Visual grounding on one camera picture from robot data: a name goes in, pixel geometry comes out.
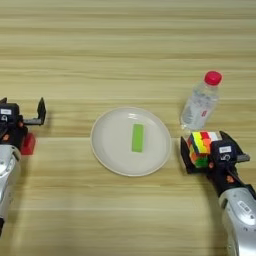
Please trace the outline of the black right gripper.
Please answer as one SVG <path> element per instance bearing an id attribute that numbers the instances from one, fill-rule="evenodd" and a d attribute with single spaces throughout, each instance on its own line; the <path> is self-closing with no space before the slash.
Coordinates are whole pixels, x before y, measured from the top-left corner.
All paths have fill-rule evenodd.
<path id="1" fill-rule="evenodd" d="M 218 196 L 229 189 L 247 187 L 238 176 L 236 164 L 250 160 L 228 133 L 221 131 L 220 135 L 219 153 L 223 156 L 211 156 L 208 165 L 208 179 L 213 183 Z M 180 138 L 180 152 L 188 174 L 207 172 L 206 168 L 196 168 L 192 163 L 189 148 L 183 137 Z"/>

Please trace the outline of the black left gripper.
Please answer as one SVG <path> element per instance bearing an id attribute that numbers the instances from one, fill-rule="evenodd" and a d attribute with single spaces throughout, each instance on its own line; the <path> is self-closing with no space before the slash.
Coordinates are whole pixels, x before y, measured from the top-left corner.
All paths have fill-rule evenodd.
<path id="1" fill-rule="evenodd" d="M 0 104 L 7 103 L 7 98 L 0 100 Z M 0 122 L 0 145 L 12 145 L 21 149 L 25 137 L 28 134 L 28 126 L 43 125 L 46 117 L 46 106 L 44 99 L 41 98 L 37 108 L 38 118 L 23 119 L 19 118 L 16 122 Z"/>

